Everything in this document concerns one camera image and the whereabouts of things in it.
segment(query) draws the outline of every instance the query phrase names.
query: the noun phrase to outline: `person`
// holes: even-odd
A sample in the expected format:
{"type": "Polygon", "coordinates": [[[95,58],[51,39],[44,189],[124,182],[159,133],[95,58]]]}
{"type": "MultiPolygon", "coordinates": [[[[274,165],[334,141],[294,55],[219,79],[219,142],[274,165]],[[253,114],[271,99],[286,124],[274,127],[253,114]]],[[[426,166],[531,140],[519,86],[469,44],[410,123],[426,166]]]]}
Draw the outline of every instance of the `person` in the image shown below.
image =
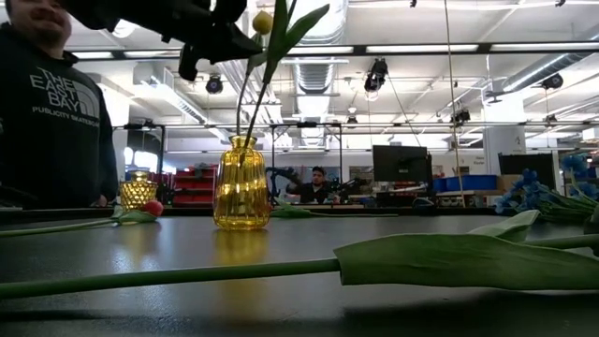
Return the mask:
{"type": "Polygon", "coordinates": [[[300,195],[300,203],[313,203],[316,201],[322,204],[329,197],[324,169],[320,167],[312,168],[311,183],[289,184],[286,191],[289,194],[300,195]]]}
{"type": "Polygon", "coordinates": [[[56,0],[7,0],[0,27],[0,182],[27,208],[106,206],[116,197],[112,127],[100,88],[65,51],[56,0]]]}

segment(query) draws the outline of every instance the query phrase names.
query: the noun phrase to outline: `dark hoodie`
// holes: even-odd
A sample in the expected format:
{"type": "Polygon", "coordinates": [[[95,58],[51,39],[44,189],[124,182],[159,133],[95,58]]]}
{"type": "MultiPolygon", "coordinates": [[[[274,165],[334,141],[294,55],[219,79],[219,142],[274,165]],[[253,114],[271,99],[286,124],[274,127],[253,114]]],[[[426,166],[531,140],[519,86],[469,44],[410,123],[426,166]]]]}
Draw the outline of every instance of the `dark hoodie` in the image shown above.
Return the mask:
{"type": "Polygon", "coordinates": [[[112,127],[100,88],[65,52],[51,58],[0,28],[0,181],[29,208],[88,207],[118,188],[112,127]]]}

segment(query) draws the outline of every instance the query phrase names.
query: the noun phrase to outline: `desk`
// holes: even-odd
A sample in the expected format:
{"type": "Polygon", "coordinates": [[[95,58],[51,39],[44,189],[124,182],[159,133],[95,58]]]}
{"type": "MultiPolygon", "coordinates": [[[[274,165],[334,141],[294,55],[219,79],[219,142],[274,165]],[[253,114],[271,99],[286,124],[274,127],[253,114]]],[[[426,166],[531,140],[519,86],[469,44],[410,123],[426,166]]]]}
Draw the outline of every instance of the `desk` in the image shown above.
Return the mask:
{"type": "MultiPolygon", "coordinates": [[[[468,207],[477,207],[483,208],[490,206],[490,200],[487,197],[495,197],[502,196],[504,191],[498,190],[468,190],[463,191],[464,198],[466,199],[466,206],[468,207]]],[[[437,193],[437,197],[440,200],[441,206],[461,206],[461,192],[460,191],[451,191],[451,192],[440,192],[437,193]]]]}
{"type": "Polygon", "coordinates": [[[363,209],[364,205],[334,205],[334,204],[326,204],[326,205],[312,205],[312,204],[303,204],[303,205],[292,205],[293,207],[302,208],[304,210],[358,210],[363,209]]]}
{"type": "MultiPolygon", "coordinates": [[[[4,239],[0,278],[33,281],[328,258],[333,248],[352,242],[396,233],[463,233],[502,219],[272,219],[264,231],[227,232],[216,230],[210,217],[165,217],[159,225],[4,239]]],[[[578,227],[542,225],[533,227],[530,236],[580,232],[578,227]]],[[[597,303],[599,294],[592,292],[342,287],[339,274],[332,272],[3,300],[0,336],[594,336],[597,303]]]]}

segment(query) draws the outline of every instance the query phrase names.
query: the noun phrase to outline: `yellow glass vase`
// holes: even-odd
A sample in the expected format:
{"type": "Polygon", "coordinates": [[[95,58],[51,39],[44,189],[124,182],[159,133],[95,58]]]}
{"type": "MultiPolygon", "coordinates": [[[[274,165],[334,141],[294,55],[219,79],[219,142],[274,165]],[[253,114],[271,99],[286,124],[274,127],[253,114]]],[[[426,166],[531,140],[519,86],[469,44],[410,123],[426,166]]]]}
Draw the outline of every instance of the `yellow glass vase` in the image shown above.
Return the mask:
{"type": "Polygon", "coordinates": [[[158,185],[148,181],[147,171],[131,172],[130,182],[121,182],[121,205],[125,211],[139,210],[148,201],[156,199],[158,185]]]}
{"type": "Polygon", "coordinates": [[[270,218],[264,157],[254,150],[251,138],[231,139],[233,149],[221,156],[214,188],[214,223],[223,229],[250,230],[264,227],[270,218]]]}

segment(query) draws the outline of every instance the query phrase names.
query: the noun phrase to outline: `computer monitor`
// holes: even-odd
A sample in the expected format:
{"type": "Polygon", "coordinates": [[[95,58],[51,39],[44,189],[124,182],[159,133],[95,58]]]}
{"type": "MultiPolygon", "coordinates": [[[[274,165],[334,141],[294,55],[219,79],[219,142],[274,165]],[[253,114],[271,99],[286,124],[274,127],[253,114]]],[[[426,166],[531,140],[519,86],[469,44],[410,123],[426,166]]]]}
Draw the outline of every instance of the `computer monitor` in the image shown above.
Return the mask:
{"type": "Polygon", "coordinates": [[[431,164],[426,147],[373,146],[376,182],[429,182],[431,164]]]}
{"type": "Polygon", "coordinates": [[[525,169],[536,171],[537,180],[550,189],[555,188],[553,154],[499,154],[502,174],[522,174],[525,169]]]}

